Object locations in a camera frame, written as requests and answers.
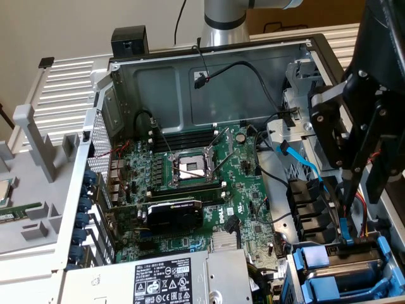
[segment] power supply label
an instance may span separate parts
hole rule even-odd
[[[191,304],[191,259],[135,266],[134,304]]]

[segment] circuit board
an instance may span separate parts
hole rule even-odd
[[[159,198],[160,201],[195,199],[208,202],[204,207],[204,224],[194,232],[179,234],[153,235],[142,227],[134,226],[132,221],[138,210],[145,212],[148,201],[147,193],[153,188],[156,191],[170,189],[172,178],[172,162],[170,155],[150,153],[147,141],[131,142],[126,153],[120,155],[125,160],[128,170],[123,177],[124,185],[130,187],[136,184],[135,193],[130,193],[130,199],[124,194],[117,196],[116,207],[112,208],[119,230],[121,231],[122,247],[116,254],[116,262],[129,262],[139,258],[149,258],[160,253],[180,253],[199,250],[210,250],[213,233],[224,231],[224,224],[235,214],[242,225],[241,247],[257,267],[275,268],[275,254],[269,255],[268,245],[273,241],[273,227],[255,221],[251,207],[257,206],[267,197],[261,174],[255,174],[253,137],[247,136],[246,127],[239,125],[224,125],[218,127],[218,132],[229,128],[233,138],[233,154],[219,170],[217,178],[227,183],[226,189],[219,191],[191,191],[179,196]],[[237,143],[236,135],[243,134],[243,143]],[[227,137],[220,139],[214,146],[215,159],[220,163],[229,154]],[[259,217],[270,221],[271,215],[263,206]]]
[[[26,209],[31,209],[35,207],[40,207],[41,203],[32,203],[25,206],[18,206],[18,207],[9,207],[0,209],[0,224],[5,222],[11,222],[14,220],[22,220],[27,218],[27,214],[25,213]]]

